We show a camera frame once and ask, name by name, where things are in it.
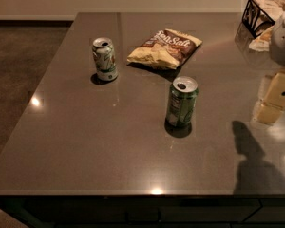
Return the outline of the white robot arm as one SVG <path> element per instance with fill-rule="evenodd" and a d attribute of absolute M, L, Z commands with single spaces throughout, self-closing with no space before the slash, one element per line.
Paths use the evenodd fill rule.
<path fill-rule="evenodd" d="M 254 112 L 254 118 L 267 125 L 274 124 L 285 112 L 285 11 L 273 27 L 270 56 L 283 68 L 274 76 L 263 79 Z"/>

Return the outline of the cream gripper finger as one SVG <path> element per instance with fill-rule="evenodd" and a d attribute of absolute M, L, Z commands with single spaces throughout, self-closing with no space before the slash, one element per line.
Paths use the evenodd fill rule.
<path fill-rule="evenodd" d="M 262 124 L 272 125 L 283 114 L 283 111 L 272 105 L 266 105 L 263 102 L 256 103 L 256 120 Z"/>

